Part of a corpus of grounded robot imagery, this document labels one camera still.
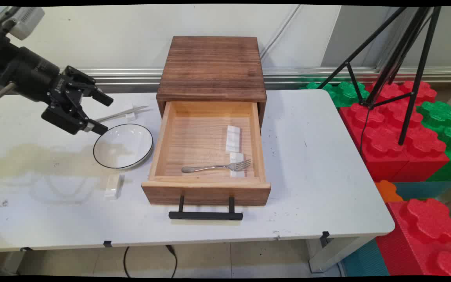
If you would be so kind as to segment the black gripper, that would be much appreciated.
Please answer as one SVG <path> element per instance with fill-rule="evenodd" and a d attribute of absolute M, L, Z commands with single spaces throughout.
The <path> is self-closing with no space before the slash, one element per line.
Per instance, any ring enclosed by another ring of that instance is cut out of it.
<path fill-rule="evenodd" d="M 61 130 L 73 135 L 80 131 L 103 135 L 108 131 L 107 126 L 77 111 L 65 93 L 66 86 L 68 91 L 81 92 L 109 107 L 114 99 L 96 86 L 93 77 L 72 66 L 60 71 L 58 66 L 30 49 L 17 47 L 6 36 L 0 36 L 0 86 L 10 83 L 14 84 L 16 93 L 48 104 L 41 118 Z"/>

